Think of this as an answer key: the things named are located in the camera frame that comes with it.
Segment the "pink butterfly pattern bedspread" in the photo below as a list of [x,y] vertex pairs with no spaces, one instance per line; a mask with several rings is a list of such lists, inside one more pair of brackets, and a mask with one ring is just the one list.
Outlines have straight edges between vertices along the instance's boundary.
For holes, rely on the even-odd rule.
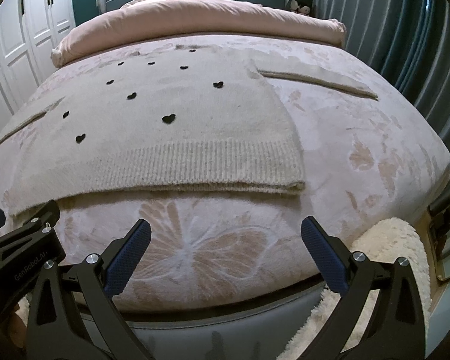
[[[199,47],[295,57],[359,81],[375,97],[270,79],[302,145],[305,187],[298,194],[122,190],[57,199],[61,217],[56,231],[69,263],[101,253],[137,219],[150,223],[150,247],[116,298],[121,310],[204,308],[283,289],[317,271],[299,236],[304,217],[313,215],[351,244],[382,219],[415,222],[446,186],[450,152],[416,108],[365,63],[317,42],[225,34],[142,41],[67,64],[22,108],[47,89],[103,64]],[[10,231],[43,204],[15,215],[9,212],[17,162],[32,142],[35,126],[26,125],[7,138],[1,137],[2,131],[0,208]]]

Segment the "cream fluffy rug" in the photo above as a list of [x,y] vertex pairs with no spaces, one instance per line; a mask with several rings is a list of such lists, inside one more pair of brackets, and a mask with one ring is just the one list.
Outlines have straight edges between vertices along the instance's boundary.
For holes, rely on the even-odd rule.
[[414,228],[382,220],[351,252],[309,216],[301,238],[327,287],[281,359],[424,359],[430,279]]

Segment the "white panelled wardrobe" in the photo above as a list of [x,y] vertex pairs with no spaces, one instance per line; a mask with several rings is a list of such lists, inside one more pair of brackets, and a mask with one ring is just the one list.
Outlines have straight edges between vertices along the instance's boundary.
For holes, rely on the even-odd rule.
[[51,52],[75,26],[72,0],[0,4],[0,132],[56,71]]

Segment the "teal striped curtain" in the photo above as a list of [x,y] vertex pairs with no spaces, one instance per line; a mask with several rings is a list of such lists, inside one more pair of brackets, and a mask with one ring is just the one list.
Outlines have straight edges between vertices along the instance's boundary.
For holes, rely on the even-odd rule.
[[[450,3],[447,0],[314,0],[319,18],[347,27],[345,49],[401,92],[450,151]],[[450,182],[431,205],[450,205]]]

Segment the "pink folded duvet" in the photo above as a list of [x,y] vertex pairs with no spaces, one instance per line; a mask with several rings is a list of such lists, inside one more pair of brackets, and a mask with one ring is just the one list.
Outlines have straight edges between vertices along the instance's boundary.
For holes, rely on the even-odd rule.
[[88,55],[138,41],[191,33],[247,33],[345,44],[337,19],[316,19],[235,0],[144,0],[107,11],[73,28],[52,49],[56,68]]

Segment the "plush toys on nightstand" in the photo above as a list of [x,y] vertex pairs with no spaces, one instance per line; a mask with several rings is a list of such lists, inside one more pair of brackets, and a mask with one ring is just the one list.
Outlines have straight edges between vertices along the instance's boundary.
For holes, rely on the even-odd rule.
[[310,16],[311,8],[307,5],[300,4],[297,0],[290,0],[289,10],[302,16]]

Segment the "beige knit sweater black hearts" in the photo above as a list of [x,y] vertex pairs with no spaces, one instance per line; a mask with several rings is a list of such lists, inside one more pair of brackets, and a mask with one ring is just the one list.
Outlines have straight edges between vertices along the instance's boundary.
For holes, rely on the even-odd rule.
[[348,76],[255,49],[175,48],[106,63],[47,89],[2,131],[35,126],[9,212],[122,190],[299,194],[302,144],[272,78],[375,97]]

